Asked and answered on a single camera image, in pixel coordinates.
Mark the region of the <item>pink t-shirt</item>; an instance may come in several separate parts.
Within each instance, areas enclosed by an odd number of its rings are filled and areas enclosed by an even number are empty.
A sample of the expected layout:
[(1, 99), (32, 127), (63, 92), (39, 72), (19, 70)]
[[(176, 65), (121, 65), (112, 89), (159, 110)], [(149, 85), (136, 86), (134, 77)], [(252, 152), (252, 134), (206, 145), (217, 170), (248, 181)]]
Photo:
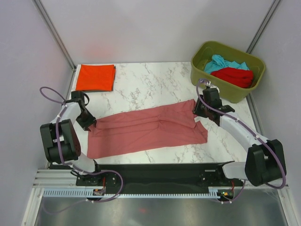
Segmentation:
[(204, 144), (208, 132), (195, 121), (195, 100), (100, 118), (88, 133), (87, 156), (99, 159), (162, 147)]

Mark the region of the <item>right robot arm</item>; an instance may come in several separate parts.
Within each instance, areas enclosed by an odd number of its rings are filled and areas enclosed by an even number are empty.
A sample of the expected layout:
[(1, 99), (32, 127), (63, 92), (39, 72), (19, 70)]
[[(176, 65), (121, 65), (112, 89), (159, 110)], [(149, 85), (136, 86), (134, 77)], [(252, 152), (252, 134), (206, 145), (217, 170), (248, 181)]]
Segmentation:
[(229, 162), (215, 174), (216, 182), (227, 185), (232, 179), (249, 181), (253, 186), (282, 189), (286, 185), (286, 166), (282, 143), (251, 129), (229, 105), (223, 105), (217, 88), (198, 92), (194, 113), (208, 118), (230, 133), (247, 153), (244, 162)]

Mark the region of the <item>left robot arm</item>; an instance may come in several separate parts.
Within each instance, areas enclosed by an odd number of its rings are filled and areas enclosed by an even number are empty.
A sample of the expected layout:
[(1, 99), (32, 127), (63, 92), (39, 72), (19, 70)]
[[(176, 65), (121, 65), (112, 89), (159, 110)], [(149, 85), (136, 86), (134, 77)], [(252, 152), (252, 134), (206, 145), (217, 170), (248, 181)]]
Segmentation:
[(81, 152), (79, 138), (74, 129), (78, 123), (84, 131), (96, 127), (96, 118), (87, 109), (89, 97), (82, 91), (71, 92), (71, 99), (58, 102), (61, 110), (50, 123), (40, 127), (46, 159), (87, 174), (93, 185), (103, 181), (103, 173), (97, 170), (96, 161)]

